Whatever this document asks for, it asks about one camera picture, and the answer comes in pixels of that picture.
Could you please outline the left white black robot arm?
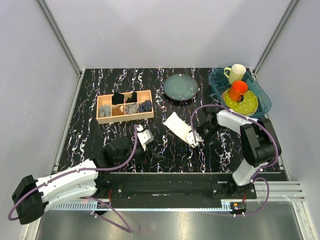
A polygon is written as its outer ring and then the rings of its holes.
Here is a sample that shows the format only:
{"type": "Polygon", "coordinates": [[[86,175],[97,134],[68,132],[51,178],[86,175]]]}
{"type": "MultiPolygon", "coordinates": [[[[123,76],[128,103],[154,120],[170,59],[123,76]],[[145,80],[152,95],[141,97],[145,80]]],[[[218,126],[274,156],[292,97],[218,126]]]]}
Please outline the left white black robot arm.
{"type": "Polygon", "coordinates": [[[130,160],[141,160],[144,168],[150,169],[165,160],[165,156],[137,142],[130,146],[127,137],[117,137],[67,170],[38,179],[25,176],[12,194],[14,206],[8,220],[26,225],[60,204],[86,197],[107,199],[110,204],[113,198],[122,196],[124,185],[112,183],[108,176],[127,166],[130,160]]]}

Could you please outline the white underwear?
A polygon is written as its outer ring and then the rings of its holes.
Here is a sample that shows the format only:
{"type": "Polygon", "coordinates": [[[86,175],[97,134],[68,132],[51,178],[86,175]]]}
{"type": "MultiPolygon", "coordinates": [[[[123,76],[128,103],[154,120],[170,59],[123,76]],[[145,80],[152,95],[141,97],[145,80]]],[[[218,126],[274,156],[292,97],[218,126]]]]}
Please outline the white underwear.
{"type": "Polygon", "coordinates": [[[191,131],[191,127],[187,125],[176,112],[173,112],[164,122],[163,124],[171,130],[177,137],[179,137],[184,142],[188,143],[187,136],[191,131]]]}

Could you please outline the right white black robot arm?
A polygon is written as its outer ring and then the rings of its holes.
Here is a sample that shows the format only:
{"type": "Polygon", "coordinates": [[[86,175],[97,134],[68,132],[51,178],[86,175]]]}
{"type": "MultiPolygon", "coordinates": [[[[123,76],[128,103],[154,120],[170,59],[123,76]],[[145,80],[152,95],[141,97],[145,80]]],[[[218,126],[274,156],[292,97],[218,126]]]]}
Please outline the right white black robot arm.
{"type": "Polygon", "coordinates": [[[235,199],[244,194],[245,186],[254,181],[261,169],[273,166],[282,153],[274,127],[265,117],[251,118],[223,105],[206,104],[192,113],[190,126],[195,142],[199,135],[207,145],[222,127],[240,135],[243,160],[227,185],[228,195],[235,199]],[[199,110],[204,112],[206,122],[194,129],[193,118],[199,110]]]}

